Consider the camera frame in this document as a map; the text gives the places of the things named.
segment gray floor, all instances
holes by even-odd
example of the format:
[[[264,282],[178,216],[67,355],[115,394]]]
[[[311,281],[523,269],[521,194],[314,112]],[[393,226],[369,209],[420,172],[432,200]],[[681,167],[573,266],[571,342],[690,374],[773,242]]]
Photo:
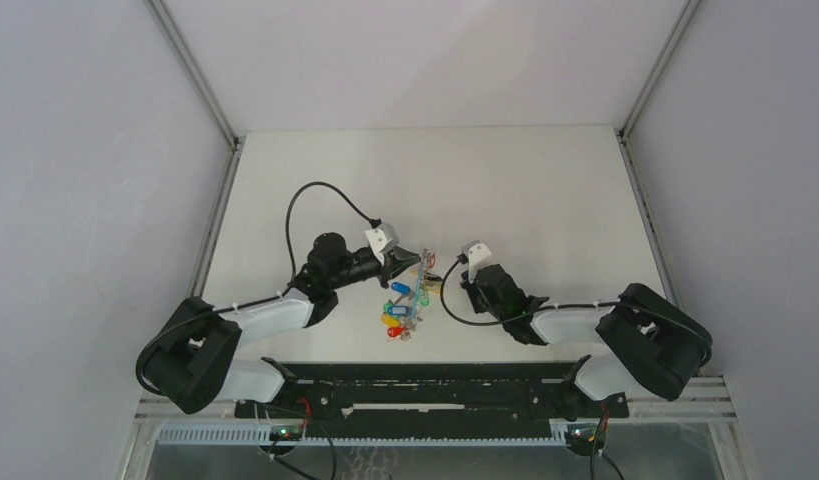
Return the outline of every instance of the gray floor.
[[[587,479],[587,458],[558,447],[339,448],[337,479]],[[627,479],[719,480],[709,430],[700,425],[618,425],[606,453]],[[326,447],[301,447],[284,457],[322,479],[329,478]],[[291,480],[300,478],[253,447],[156,447],[148,478],[159,480]],[[598,479],[617,475],[603,460]]]

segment black cable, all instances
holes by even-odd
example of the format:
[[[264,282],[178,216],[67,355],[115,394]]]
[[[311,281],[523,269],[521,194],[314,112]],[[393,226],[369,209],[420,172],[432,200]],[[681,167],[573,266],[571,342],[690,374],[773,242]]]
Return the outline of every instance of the black cable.
[[[297,275],[297,264],[294,261],[294,251],[291,248],[291,230],[289,228],[290,224],[291,224],[291,210],[294,207],[294,202],[297,201],[297,197],[299,197],[300,194],[303,193],[304,190],[306,190],[307,188],[310,188],[310,187],[318,187],[318,186],[327,187],[329,189],[332,189],[335,193],[337,193],[339,196],[341,196],[341,198],[343,198],[344,201],[347,202],[348,205],[350,205],[350,208],[352,208],[357,214],[359,214],[360,217],[364,218],[371,225],[371,228],[376,228],[377,226],[380,225],[380,223],[382,223],[379,220],[371,219],[371,217],[369,217],[369,216],[365,215],[364,213],[362,213],[362,211],[359,210],[359,207],[357,207],[352,201],[350,201],[350,199],[347,198],[347,195],[345,195],[344,192],[339,190],[338,187],[336,187],[334,185],[331,185],[331,184],[329,184],[327,182],[320,182],[320,181],[318,181],[318,182],[309,182],[306,185],[303,185],[302,187],[300,187],[299,190],[297,190],[297,192],[294,194],[294,196],[291,197],[291,201],[288,203],[288,210],[285,213],[285,243],[288,246],[288,257],[291,260],[291,280],[289,281],[289,285],[287,285],[285,287],[285,290],[283,290],[283,292],[280,295],[274,295],[273,297],[262,298],[262,299],[259,299],[259,300],[254,300],[252,302],[243,303],[241,305],[238,305],[237,308],[244,309],[244,308],[255,307],[255,306],[261,305],[263,303],[273,302],[274,300],[278,300],[281,296],[284,296],[286,293],[288,293],[289,290],[291,290],[290,284],[291,284],[291,282],[294,281],[294,277]],[[150,385],[149,383],[147,383],[147,380],[144,378],[144,372],[143,372],[144,365],[143,365],[143,362],[141,360],[147,354],[148,350],[152,347],[152,345],[154,343],[156,343],[157,341],[159,341],[160,339],[164,338],[166,335],[169,335],[171,332],[173,332],[174,330],[178,329],[179,327],[181,327],[181,326],[183,326],[185,324],[195,322],[197,320],[202,320],[203,318],[206,318],[206,317],[208,317],[209,315],[212,315],[212,314],[219,314],[220,315],[220,314],[223,314],[223,313],[229,313],[229,312],[234,311],[235,309],[236,309],[235,307],[227,307],[227,308],[221,308],[221,309],[210,311],[210,312],[201,313],[201,314],[195,315],[194,317],[189,318],[188,320],[180,322],[179,324],[177,324],[177,325],[175,325],[175,326],[173,326],[171,328],[163,330],[161,333],[159,333],[158,335],[153,337],[153,339],[150,340],[147,343],[147,345],[144,346],[144,349],[141,350],[141,354],[138,355],[138,361],[135,362],[135,379],[138,380],[138,383],[144,388],[144,390],[147,390],[148,392],[156,394],[156,395],[164,396],[164,394],[158,388],[156,388],[156,387]]]
[[[595,480],[594,457],[597,455],[597,437],[600,435],[600,432],[603,429],[603,426],[606,424],[607,419],[609,419],[609,406],[607,406],[606,410],[603,411],[603,415],[601,415],[600,421],[597,422],[597,428],[595,429],[594,441],[592,442],[592,451],[589,454],[589,478],[591,480]]]
[[[603,459],[606,460],[606,463],[608,463],[609,466],[612,467],[615,470],[615,473],[618,474],[618,478],[620,478],[621,480],[624,480],[624,474],[621,473],[621,469],[618,468],[618,465],[616,465],[615,462],[613,462],[612,459],[609,458],[605,453],[601,454],[601,457],[603,457]]]
[[[444,300],[444,286],[447,283],[447,278],[450,277],[450,274],[453,272],[453,270],[456,268],[456,266],[459,265],[459,263],[461,263],[461,262],[460,262],[459,259],[457,259],[455,262],[453,262],[453,265],[451,265],[450,268],[447,269],[447,273],[444,274],[444,278],[441,281],[441,291],[439,292],[439,298],[441,298],[441,306],[444,307],[444,311],[447,312],[448,315],[450,315],[450,318],[456,320],[459,323],[464,323],[465,325],[471,325],[473,327],[491,327],[491,326],[495,326],[495,325],[503,325],[504,323],[514,322],[514,321],[520,320],[522,318],[529,318],[529,317],[532,317],[533,315],[535,315],[536,313],[546,312],[546,311],[549,311],[549,310],[566,310],[566,309],[572,309],[572,308],[595,308],[595,307],[598,307],[598,308],[623,307],[623,308],[630,308],[630,309],[633,309],[633,310],[638,310],[639,312],[646,313],[648,315],[652,315],[652,316],[654,316],[656,318],[659,318],[661,320],[664,320],[665,322],[670,323],[671,325],[674,325],[675,327],[677,327],[677,328],[679,328],[681,330],[685,330],[687,333],[697,337],[698,340],[700,340],[701,346],[703,346],[703,348],[704,348],[704,358],[703,358],[703,361],[701,361],[701,365],[706,365],[706,363],[709,362],[709,359],[712,357],[712,348],[709,346],[709,341],[706,340],[705,338],[703,338],[703,336],[700,333],[694,331],[688,325],[686,325],[684,323],[681,323],[681,322],[679,322],[679,321],[677,321],[677,320],[675,320],[673,318],[667,317],[667,316],[665,316],[665,315],[663,315],[661,313],[654,312],[653,310],[649,310],[647,308],[642,308],[642,307],[640,307],[638,305],[633,305],[633,304],[624,303],[624,302],[600,302],[600,303],[597,303],[597,304],[594,304],[594,303],[563,303],[563,304],[558,304],[558,305],[545,305],[545,306],[539,307],[539,308],[537,308],[537,309],[535,309],[533,311],[524,312],[521,315],[516,315],[516,316],[514,316],[512,318],[505,318],[503,320],[495,320],[493,322],[472,322],[470,320],[465,320],[464,318],[459,318],[452,311],[450,311],[450,309],[447,307],[447,303]]]
[[[290,413],[292,415],[297,415],[297,416],[299,416],[301,418],[304,418],[304,419],[308,420],[309,422],[314,423],[322,432],[324,432],[324,437],[326,437],[327,443],[329,443],[329,446],[330,446],[330,455],[332,455],[332,474],[330,475],[329,480],[335,480],[335,474],[338,471],[338,453],[335,450],[335,443],[333,443],[332,437],[330,437],[329,433],[327,433],[327,429],[324,428],[324,426],[321,425],[320,422],[318,422],[317,420],[315,420],[314,418],[312,418],[311,416],[309,416],[309,415],[307,415],[305,413],[295,412],[294,410],[289,410],[287,408],[277,407],[277,406],[274,406],[274,405],[267,405],[267,404],[264,404],[264,403],[260,404],[260,405],[262,405],[265,408],[265,414],[266,415],[268,413],[267,410],[269,408],[280,410],[280,411]],[[271,454],[271,450],[274,448],[274,446],[276,446],[277,442],[278,441],[274,441],[274,443],[271,444],[270,448],[268,448],[268,454],[269,455]],[[282,465],[283,467],[291,470],[292,472],[296,473],[297,475],[300,475],[301,477],[307,478],[309,480],[319,480],[317,477],[309,475],[308,473],[298,469],[297,467],[291,465],[290,463],[286,462],[285,460],[282,460],[281,458],[277,457],[276,455],[272,456],[271,460],[273,460],[273,461],[277,462],[278,464]]]

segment robotic arm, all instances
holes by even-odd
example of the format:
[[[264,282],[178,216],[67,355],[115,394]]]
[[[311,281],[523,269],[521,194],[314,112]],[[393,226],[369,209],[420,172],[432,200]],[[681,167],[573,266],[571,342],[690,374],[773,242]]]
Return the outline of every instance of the robotic arm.
[[[217,310],[199,297],[180,303],[136,363],[139,381],[184,413],[215,400],[273,400],[281,372],[262,361],[233,360],[243,345],[274,333],[317,325],[338,305],[336,290],[377,278],[383,288],[420,257],[397,246],[387,223],[367,230],[368,247],[351,253],[337,233],[319,236],[307,262],[280,297]]]
[[[560,401],[572,417],[581,405],[641,388],[675,400],[709,361],[709,332],[644,285],[630,284],[614,302],[550,304],[547,297],[524,294],[478,241],[463,247],[459,259],[468,265],[460,285],[474,312],[490,313],[518,342],[609,347],[604,355],[581,358],[563,382]]]

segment white table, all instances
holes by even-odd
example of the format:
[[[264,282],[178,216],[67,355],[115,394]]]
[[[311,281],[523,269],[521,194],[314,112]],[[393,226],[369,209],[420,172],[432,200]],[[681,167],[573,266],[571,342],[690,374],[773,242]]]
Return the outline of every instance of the white table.
[[[398,231],[400,245],[437,252],[442,275],[482,240],[527,294],[554,301],[615,298],[631,282],[662,292],[635,196],[609,126],[438,128],[251,133],[247,136],[203,298],[216,305],[269,296],[289,280],[283,224],[303,184],[324,180]],[[348,249],[369,228],[332,191],[307,190],[291,235],[298,268],[312,241],[338,232]],[[405,275],[405,282],[412,279]],[[473,317],[454,275],[448,305]],[[605,347],[524,346],[502,327],[450,319],[436,296],[408,342],[387,341],[375,280],[338,291],[319,325],[242,348],[285,362],[576,360]],[[478,320],[493,320],[484,315]]]

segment white panel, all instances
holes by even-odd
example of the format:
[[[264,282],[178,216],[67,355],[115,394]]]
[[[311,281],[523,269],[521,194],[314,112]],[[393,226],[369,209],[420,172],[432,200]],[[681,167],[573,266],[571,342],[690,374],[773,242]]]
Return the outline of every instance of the white panel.
[[[169,0],[240,132],[614,124],[684,0]]]
[[[248,135],[207,301],[249,300],[285,285],[286,208],[312,180],[333,182],[368,215],[390,222],[402,246],[436,250],[440,275],[463,245],[481,239],[531,294],[591,301],[612,299],[634,281],[659,289],[609,126],[359,130]],[[339,232],[355,250],[366,245],[367,228],[334,192],[307,190],[291,219],[298,268],[319,234]],[[448,304],[471,316],[458,278],[451,280]],[[321,324],[274,335],[242,353],[389,362],[576,359],[591,352],[526,347],[502,327],[458,324],[435,297],[412,340],[387,342],[381,306],[396,296],[376,281],[342,289],[338,307]]]
[[[763,478],[819,478],[819,0],[706,3],[633,141]]]
[[[114,477],[225,150],[140,1],[0,1],[0,480]]]

